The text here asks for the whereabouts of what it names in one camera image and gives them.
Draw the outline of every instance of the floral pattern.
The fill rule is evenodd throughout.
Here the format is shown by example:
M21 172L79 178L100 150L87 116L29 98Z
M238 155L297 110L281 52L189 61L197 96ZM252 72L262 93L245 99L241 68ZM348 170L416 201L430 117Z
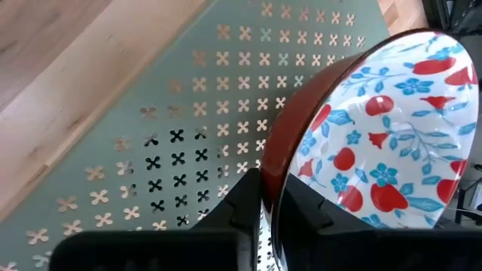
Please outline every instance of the floral pattern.
M373 227L433 228L467 164L476 86L470 56L451 37L393 41L320 107L290 172Z

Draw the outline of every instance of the red fruit pattern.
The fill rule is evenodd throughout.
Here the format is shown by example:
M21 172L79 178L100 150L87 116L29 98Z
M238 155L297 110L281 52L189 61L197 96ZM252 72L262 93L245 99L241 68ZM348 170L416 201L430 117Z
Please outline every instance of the red fruit pattern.
M323 106L322 110L318 113L318 115L315 117L315 120L311 124L311 130L314 131L318 127L320 127L320 125L322 125L323 121L326 120L330 112L331 112L330 105Z
M363 206L362 193L356 187L349 185L347 191L341 191L338 194L338 202L347 207L351 212L358 212Z
M390 112L393 109L393 105L392 98L388 96L374 96L368 100L365 106L365 111L369 116L375 116Z
M408 201L391 184L380 187L378 184L371 186L371 200L375 207L382 212L391 212L394 209L408 208Z
M313 176L313 170L311 168L312 163L313 163L313 158L310 159L310 161L303 164L303 166L300 169L300 172L298 173L298 176L301 177L304 175L304 176L312 177Z
M475 73L475 67L472 65L472 73L469 76L468 67L455 72L451 76L445 79L445 83L451 86L463 86L466 84L478 84L477 74Z
M458 181L443 179L437 184L437 195L441 201L448 203L457 188Z
M381 133L368 133L368 140L371 141L371 144L374 146L377 146L380 150L382 149L382 144L385 141L385 139L389 137L389 134L386 132L381 132Z
M350 148L342 148L333 159L334 166L339 170L348 170L355 165L355 153Z
M445 72L455 65L456 59L447 57L445 60L430 59L415 64L413 73L416 75L433 75Z
M428 98L420 98L423 101L428 102L432 105L435 109L444 109L445 104L451 100L456 99L456 97L444 97L444 96L430 96Z

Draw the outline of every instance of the perforated metal sheet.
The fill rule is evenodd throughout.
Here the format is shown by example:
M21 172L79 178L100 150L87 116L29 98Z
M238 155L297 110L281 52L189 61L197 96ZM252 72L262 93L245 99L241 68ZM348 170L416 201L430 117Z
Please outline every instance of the perforated metal sheet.
M296 88L386 36L376 0L214 2L0 225L0 270L47 269L82 230L192 227L259 166Z

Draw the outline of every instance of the cross-shaped cutout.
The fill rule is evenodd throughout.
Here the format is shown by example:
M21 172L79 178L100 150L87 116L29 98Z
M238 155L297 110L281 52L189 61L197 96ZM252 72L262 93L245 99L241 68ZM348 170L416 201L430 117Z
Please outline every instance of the cross-shaped cutout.
M344 35L343 39L345 40L343 42L343 46L352 46L352 36L351 35Z
M202 127L196 127L194 129L194 132L196 133L196 135L194 136L194 139L198 140L200 138L203 138L203 139L206 139L207 137L207 130L208 130L208 127L206 126L202 126Z
M208 181L208 170L204 169L202 172L198 170L196 176L196 182Z
M132 161L117 162L115 163L115 165L116 167L119 168L119 170L117 171L117 174L119 176L124 176L124 175L129 175L134 173Z
M249 100L246 99L246 100L239 100L238 101L238 104L239 104L239 108L238 108L238 112L247 112L249 111Z
M286 97L276 97L276 109L281 109L285 106Z
M301 8L300 16L298 17L300 21L308 21L308 8Z
M207 106L207 102L195 102L193 104L194 106L194 116L195 117L199 117L199 116L206 116L207 112L206 112L206 106Z
M104 215L96 215L94 218L98 220L96 227L103 227L104 224L106 225L111 225L113 223L112 219L110 217L112 214L110 212L106 212Z
M320 64L320 59L322 58L322 55L313 55L313 61L311 62L311 65L321 65Z
M263 10L261 11L261 15L263 15L263 17L273 16L273 12L271 11L273 9L273 3L263 2L262 6L263 6Z
M203 160L203 161L208 160L207 153L208 153L208 149L206 149L206 148L203 149L202 151L196 150L196 154L197 154L196 162L199 162L201 160Z
M85 172L87 173L87 180L88 181L94 181L94 180L102 180L105 178L104 172L102 170L104 169L103 166L96 166L95 168L86 168Z
M251 65L251 61L249 60L250 56L251 56L250 52L246 52L246 53L239 52L239 65Z
M307 36L308 36L308 32L298 31L298 44L306 44L307 43Z
M125 137L114 139L114 150L115 151L127 151L130 149L129 139Z
M218 40L229 39L230 28L228 25L218 25Z
M160 185L163 182L161 179L157 179L156 182L149 180L148 184L151 186L149 188L149 193L154 192L155 190L157 191L162 191L163 187Z
M279 42L283 43L288 43L289 42L289 30L279 30L279 34L281 37L279 37Z
M278 84L276 84L276 87L286 87L286 75L284 76L279 76L278 75Z
M218 197L226 196L227 193L228 193L228 188L229 188L229 186L227 184L225 184L223 186L218 186Z
M172 138L170 139L171 143L174 143L176 140L183 142L184 141L184 137L182 136L183 132L184 132L183 129L179 129L177 130L177 132L175 130L170 130L169 133L172 136Z
M261 27L261 41L271 41L271 29Z
M151 170L152 168L160 169L160 164L158 163L159 160L159 156L154 157L154 159L151 159L150 157L145 158L145 162L148 164L145 168L147 170Z
M303 75L295 75L294 76L294 87L301 87L301 85L303 85L303 79L304 79L304 76Z
M331 24L339 24L340 23L340 12L331 12Z
M169 111L169 117L170 118L181 117L181 107L180 106L168 105L167 110Z
M270 65L270 53L259 53L259 65Z
M201 77L201 78L193 78L193 91L206 91L206 78Z
M46 242L48 241L47 229L40 229L38 232L33 230L29 230L26 232L26 235L30 237L29 245L35 245L38 241Z
M139 214L139 207L134 206L132 209L124 208L124 220L130 220L131 218L139 218L141 215Z
M193 51L193 61L194 65L199 65L202 67L206 67L206 52L203 50L194 50Z
M199 215L197 217L197 220L198 221L202 220L203 218L205 218L208 215L208 213L209 213L209 209L204 209L204 211L203 210L197 211L197 214Z
M256 128L256 130L258 132L260 131L266 131L267 130L267 123L268 123L268 120L267 119L264 119L264 120L257 120L256 123L258 124L258 128Z
M167 221L154 222L152 227L154 227L154 230L167 230L166 223Z
M216 60L216 65L229 65L229 60L227 58L229 57L229 52L216 52L216 56L218 57L218 60Z
M264 149L264 144L266 144L266 139L256 140L256 151L261 151Z
M238 143L238 154L247 154L248 153L248 145L249 142Z
M365 37L357 37L358 42L356 43L356 47L364 47L365 46Z
M304 53L297 53L296 54L296 65L304 65Z
M176 196L174 200L176 208L179 208L181 205L186 206L188 204L188 195Z
M283 19L291 19L291 6L290 5L281 5L281 18Z
M75 204L75 200L77 199L76 196L70 196L67 200L58 199L57 203L60 204L59 212L66 212L68 209L75 210L77 209L77 204Z
M268 98L258 99L258 111L267 110L268 109L267 103L268 103Z
M249 76L245 76L245 77L239 76L238 81L239 81L238 89L249 90Z
M152 212L153 213L157 211L163 212L166 209L164 208L163 204L164 204L163 200L160 200L159 203L151 202L151 207L153 208Z
M216 78L216 81L218 82L218 86L216 87L217 90L229 90L229 78L228 77L223 77L223 78Z
M355 14L347 14L346 15L346 25L353 26L355 23Z
M120 188L120 191L122 191L123 193L120 195L121 198L123 199L126 199L128 198L129 196L136 196L137 195L137 191L136 191L136 185L135 184L131 184L129 187L123 185Z
M258 77L259 79L259 85L258 85L258 88L259 89L262 89L262 88L265 88L267 89L268 87L270 87L268 81L270 80L270 76L266 75L266 76L260 76Z
M251 27L249 26L240 26L239 31L241 32L239 34L239 39L241 41L247 40L251 41Z
M197 191L197 202L208 201L209 200L209 190Z
M178 216L177 218L175 218L178 221L178 227L180 227L183 224L189 225L188 217L189 217L189 215L183 215L183 216Z
M227 178L229 177L229 166L224 165L224 167L219 166L218 167L218 178Z
M316 22L317 23L324 23L325 22L325 11L316 11Z
M330 34L330 46L338 45L338 34Z
M150 135L145 136L145 141L144 141L144 147L149 146L149 144L152 144L154 146L157 146L159 144L159 141L156 139L157 138L157 133L153 132Z
M143 117L148 119L155 119L157 117L156 108L154 106L151 106L150 108L141 108L139 109L139 112L142 113Z
M218 158L227 157L229 155L228 149L228 145L218 146Z
M182 82L180 80L169 80L169 90L172 93L180 93L182 91Z
M236 166L238 167L238 169L236 170L237 174L248 171L248 168L247 168L248 162L238 163Z
M323 44L322 39L323 39L323 33L315 32L315 41L313 43L317 45L322 45Z
M288 65L288 54L287 53L279 53L278 65Z
M185 186L187 184L186 182L186 174L182 174L181 177L179 176L173 176L172 179L175 181L174 187L178 187L179 185Z
M105 196L106 194L107 194L106 189L101 190L99 193L97 193L95 191L90 192L90 196L93 198L92 202L91 202L92 205L97 205L97 204L99 204L99 202L107 203L108 197Z
M66 230L64 230L63 235L65 236L70 236L73 233L80 233L83 229L79 227L81 225L81 221L76 219L72 224L70 223L64 223L62 224L62 227L65 227Z
M334 63L334 58L335 55L327 55L328 61L326 62L326 65L331 65Z
M227 107L229 105L229 101L217 101L216 105L218 105L218 110L216 110L217 114L229 113L229 108Z
M225 124L218 124L218 136L227 136L229 135L229 123Z
M249 131L248 129L248 124L249 122L248 121L245 121L245 122L238 122L238 134L241 134L241 133L247 133Z
M180 163L181 165L184 165L186 163L186 161L182 159L184 155L185 155L184 152L180 152L179 154L171 154L171 158L173 158L172 165L177 166L178 163Z

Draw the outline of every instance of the wooden floor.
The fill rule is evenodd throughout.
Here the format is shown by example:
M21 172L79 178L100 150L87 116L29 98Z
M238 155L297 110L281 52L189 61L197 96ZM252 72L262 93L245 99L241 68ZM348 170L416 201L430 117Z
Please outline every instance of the wooden floor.
M390 34L426 26L420 1L378 0ZM0 221L205 5L0 0Z

